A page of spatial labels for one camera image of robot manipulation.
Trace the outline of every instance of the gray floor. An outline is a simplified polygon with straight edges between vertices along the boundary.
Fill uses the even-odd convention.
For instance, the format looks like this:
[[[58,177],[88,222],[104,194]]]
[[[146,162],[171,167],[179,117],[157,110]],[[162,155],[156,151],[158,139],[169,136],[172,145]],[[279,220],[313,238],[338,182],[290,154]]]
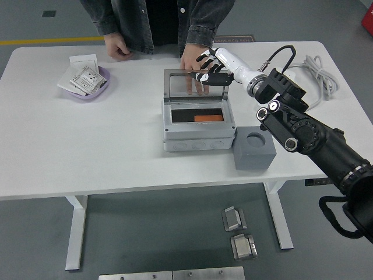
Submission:
[[[25,2],[0,2],[1,41],[97,35],[78,1]],[[57,10],[56,18],[41,19],[49,9]],[[366,12],[358,0],[238,0],[219,34],[322,42],[373,120],[373,37],[360,24]],[[17,47],[0,45],[0,73]],[[72,217],[65,198],[1,201],[0,279],[98,279],[238,265],[247,279],[372,279],[373,245],[339,236],[318,209],[323,195],[339,192],[332,185],[304,187],[303,181],[280,190],[295,246],[287,251],[279,249],[261,184],[93,195],[82,266],[75,272],[64,271]],[[244,209],[256,260],[233,259],[232,234],[220,216],[232,205]],[[334,209],[341,224],[353,229],[340,208]]]

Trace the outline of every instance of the white card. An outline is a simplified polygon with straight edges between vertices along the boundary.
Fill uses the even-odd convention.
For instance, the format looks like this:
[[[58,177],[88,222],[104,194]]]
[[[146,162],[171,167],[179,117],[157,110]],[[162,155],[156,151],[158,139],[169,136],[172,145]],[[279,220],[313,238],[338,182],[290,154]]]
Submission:
[[[70,82],[87,94],[92,95],[105,85],[107,80],[99,73],[95,72],[88,66],[85,66],[79,70],[74,77],[72,77]]]
[[[75,57],[70,57],[70,65],[76,70],[80,70],[84,66],[88,66],[92,70],[99,73],[97,57],[95,54],[77,55]]]
[[[77,69],[75,69],[74,67],[70,66],[66,70],[66,72],[64,73],[64,75],[62,76],[62,78],[58,81],[57,85],[60,88],[66,89],[66,90],[68,90],[70,92],[74,92],[77,95],[86,95],[86,93],[84,91],[82,91],[81,89],[79,89],[77,86],[73,85],[70,82],[71,78],[74,77],[77,72],[78,72]]]

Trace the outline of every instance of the metal plate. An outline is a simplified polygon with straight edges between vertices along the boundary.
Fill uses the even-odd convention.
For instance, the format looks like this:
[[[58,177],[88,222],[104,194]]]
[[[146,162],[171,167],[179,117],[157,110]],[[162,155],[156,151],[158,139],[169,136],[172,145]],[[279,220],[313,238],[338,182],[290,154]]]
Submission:
[[[174,271],[174,280],[245,280],[243,267]]]
[[[172,271],[100,275],[98,280],[173,280]]]

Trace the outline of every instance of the gray cube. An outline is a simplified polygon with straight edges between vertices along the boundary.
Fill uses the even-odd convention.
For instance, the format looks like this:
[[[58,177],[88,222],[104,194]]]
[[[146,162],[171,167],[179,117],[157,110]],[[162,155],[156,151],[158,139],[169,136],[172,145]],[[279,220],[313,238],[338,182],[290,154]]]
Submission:
[[[276,156],[273,138],[259,127],[237,127],[233,155],[237,170],[268,169]]]

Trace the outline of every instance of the table leg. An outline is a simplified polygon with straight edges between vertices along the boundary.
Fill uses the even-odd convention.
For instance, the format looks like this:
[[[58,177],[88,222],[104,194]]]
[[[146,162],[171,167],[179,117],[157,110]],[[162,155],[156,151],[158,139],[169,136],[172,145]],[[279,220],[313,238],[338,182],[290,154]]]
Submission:
[[[293,242],[291,241],[280,197],[277,193],[285,182],[286,181],[266,182],[264,183],[264,189],[266,190],[269,208],[272,213],[280,247],[281,249],[293,249]]]
[[[70,196],[66,199],[74,206],[68,255],[65,270],[78,270],[80,267],[80,255],[82,253],[84,224],[88,195]]]

